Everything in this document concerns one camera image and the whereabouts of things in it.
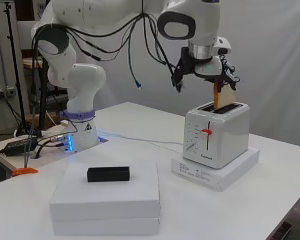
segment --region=black object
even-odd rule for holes
[[[30,144],[30,151],[33,151],[38,146],[38,140],[37,138],[31,138],[31,140],[24,139],[19,140],[16,142],[8,143],[5,148],[3,149],[3,153],[6,154],[6,156],[18,156],[22,153],[24,153],[24,149],[28,149]]]
[[[89,168],[88,182],[121,182],[130,181],[129,167]]]
[[[13,59],[13,66],[14,66],[14,73],[16,75],[16,88],[18,91],[18,98],[19,98],[19,106],[20,106],[20,114],[21,114],[21,121],[22,121],[22,130],[24,133],[27,133],[27,123],[26,123],[26,117],[24,113],[24,107],[23,107],[23,99],[21,95],[21,85],[20,85],[20,79],[19,79],[19,71],[18,71],[18,65],[17,65],[17,58],[16,58],[16,50],[14,47],[14,40],[13,40],[13,33],[12,33],[12,26],[11,26],[11,17],[10,17],[10,9],[11,5],[6,2],[6,10],[3,12],[7,15],[8,19],[8,27],[9,27],[9,36],[8,39],[10,40],[11,44],[11,51],[12,51],[12,59]]]
[[[168,23],[181,23],[188,27],[188,33],[185,36],[175,37],[168,35],[165,27]],[[165,12],[158,19],[158,30],[162,36],[170,40],[187,40],[193,38],[196,32],[196,21],[185,14],[177,12]]]

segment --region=toaster label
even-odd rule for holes
[[[202,155],[202,154],[201,154],[201,157],[212,161],[212,158],[211,158],[211,157],[207,157],[207,156],[204,156],[204,155]]]
[[[172,171],[199,182],[208,183],[209,185],[214,185],[220,180],[218,176],[206,172],[200,165],[196,167],[194,165],[180,163],[176,160],[172,161]]]

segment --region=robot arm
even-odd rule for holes
[[[234,67],[220,55],[231,52],[226,38],[217,36],[220,21],[219,0],[170,1],[158,19],[162,36],[170,40],[188,40],[181,50],[181,58],[172,76],[180,91],[184,75],[216,83],[220,92],[225,84],[236,90],[238,79]]]
[[[67,116],[79,118],[81,122],[76,124],[76,132],[70,136],[73,144],[68,144],[68,150],[79,151],[97,144],[91,113],[94,116],[93,99],[106,76],[100,66],[76,64],[76,52],[70,43],[67,27],[90,29],[104,36],[126,18],[145,17],[144,13],[161,14],[158,29],[164,37],[188,40],[188,47],[182,48],[181,59],[172,74],[173,85],[178,91],[183,76],[187,74],[217,82],[219,91],[225,82],[235,89],[234,68],[220,58],[231,51],[231,46],[225,38],[217,36],[219,0],[52,0],[40,23],[34,27],[32,36],[50,65],[50,82],[72,89],[68,91],[71,96]],[[91,53],[80,50],[98,60]],[[74,129],[65,132],[73,133]]]

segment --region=white box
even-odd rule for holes
[[[53,222],[55,236],[150,236],[159,233],[158,218]]]
[[[213,169],[180,156],[171,160],[171,170],[217,191],[224,191],[258,163],[259,153],[260,150],[249,148],[222,169]]]
[[[70,163],[52,196],[50,213],[55,234],[157,234],[160,199],[156,163],[107,162],[95,154],[89,158]],[[87,182],[88,168],[111,166],[129,166],[130,181]]]

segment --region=white table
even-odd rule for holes
[[[98,111],[96,122],[105,132],[183,141],[183,117],[131,103]],[[263,240],[300,198],[300,147],[294,145],[251,135],[250,145],[261,149],[260,163],[220,193],[171,173],[170,159],[182,151],[181,145],[155,143],[161,146],[158,147],[147,142],[109,139],[118,158],[131,154],[134,159],[157,161],[162,205],[160,234],[71,239]],[[99,151],[98,147],[89,153]],[[88,151],[69,159],[84,157]],[[54,237],[48,210],[69,159],[41,167],[36,175],[0,183],[0,240],[70,239]]]

